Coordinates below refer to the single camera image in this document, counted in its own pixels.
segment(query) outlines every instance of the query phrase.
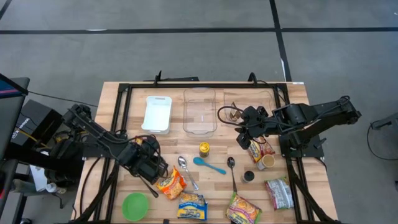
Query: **concrete floor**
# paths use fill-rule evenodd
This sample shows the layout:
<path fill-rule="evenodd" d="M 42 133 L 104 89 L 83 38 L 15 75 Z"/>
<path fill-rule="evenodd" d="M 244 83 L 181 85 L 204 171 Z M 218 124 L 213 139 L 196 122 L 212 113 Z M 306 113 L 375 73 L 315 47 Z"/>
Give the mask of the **concrete floor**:
<path fill-rule="evenodd" d="M 0 0 L 0 6 L 6 0 Z M 282 27 L 398 27 L 394 0 L 276 0 Z M 12 0 L 0 30 L 273 27 L 266 0 Z M 293 81 L 305 82 L 311 103 L 350 95 L 363 117 L 322 134 L 339 219 L 397 223 L 398 162 L 375 158 L 366 145 L 371 121 L 398 112 L 397 32 L 283 33 Z M 275 34 L 0 35 L 0 72 L 30 77 L 32 91 L 96 104 L 104 81 L 198 76 L 244 80 L 249 72 L 284 81 Z M 58 110 L 72 103 L 29 95 Z M 396 130 L 372 132 L 371 145 L 398 157 Z M 28 199 L 35 223 L 66 222 L 73 192 Z M 12 196 L 0 223 L 9 223 Z"/>

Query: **green plastic bowl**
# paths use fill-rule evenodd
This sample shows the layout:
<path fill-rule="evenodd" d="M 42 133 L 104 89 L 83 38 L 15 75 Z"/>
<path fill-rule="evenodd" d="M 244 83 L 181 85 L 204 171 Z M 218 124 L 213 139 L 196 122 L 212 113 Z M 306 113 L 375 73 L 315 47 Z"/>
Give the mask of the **green plastic bowl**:
<path fill-rule="evenodd" d="M 124 199 L 122 213 L 125 219 L 136 222 L 145 217 L 148 207 L 148 199 L 144 194 L 132 193 Z"/>

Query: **yellow can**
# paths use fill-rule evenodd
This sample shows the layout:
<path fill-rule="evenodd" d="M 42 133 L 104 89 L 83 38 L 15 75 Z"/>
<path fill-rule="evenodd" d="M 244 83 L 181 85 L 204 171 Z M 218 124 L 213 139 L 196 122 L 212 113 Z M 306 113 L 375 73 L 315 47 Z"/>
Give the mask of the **yellow can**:
<path fill-rule="evenodd" d="M 200 143 L 199 146 L 199 155 L 200 157 L 207 157 L 210 152 L 210 145 L 207 142 Z"/>

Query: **clear plastic container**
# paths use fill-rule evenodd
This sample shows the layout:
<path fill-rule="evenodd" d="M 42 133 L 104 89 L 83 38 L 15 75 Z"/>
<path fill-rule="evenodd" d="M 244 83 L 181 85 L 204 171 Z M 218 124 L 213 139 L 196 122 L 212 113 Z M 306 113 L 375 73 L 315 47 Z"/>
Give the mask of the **clear plastic container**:
<path fill-rule="evenodd" d="M 216 91 L 191 88 L 184 91 L 183 129 L 190 137 L 211 137 L 217 129 Z"/>
<path fill-rule="evenodd" d="M 224 89 L 224 105 L 235 106 L 242 110 L 249 106 L 253 106 L 254 108 L 263 106 L 269 116 L 272 116 L 272 110 L 276 109 L 272 90 L 264 89 L 244 91 L 242 91 L 242 89 Z M 236 124 L 243 121 L 243 119 L 239 117 L 239 112 L 236 112 L 236 110 L 225 108 L 223 111 L 225 112 L 227 121 Z"/>

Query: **white tray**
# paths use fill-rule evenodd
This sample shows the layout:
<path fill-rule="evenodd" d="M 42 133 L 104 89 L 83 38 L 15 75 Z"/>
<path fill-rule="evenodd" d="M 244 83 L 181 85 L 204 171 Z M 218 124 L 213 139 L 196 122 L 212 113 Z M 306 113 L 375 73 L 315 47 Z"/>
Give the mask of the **white tray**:
<path fill-rule="evenodd" d="M 168 96 L 148 96 L 144 123 L 141 128 L 151 134 L 167 134 L 170 131 L 172 99 Z"/>

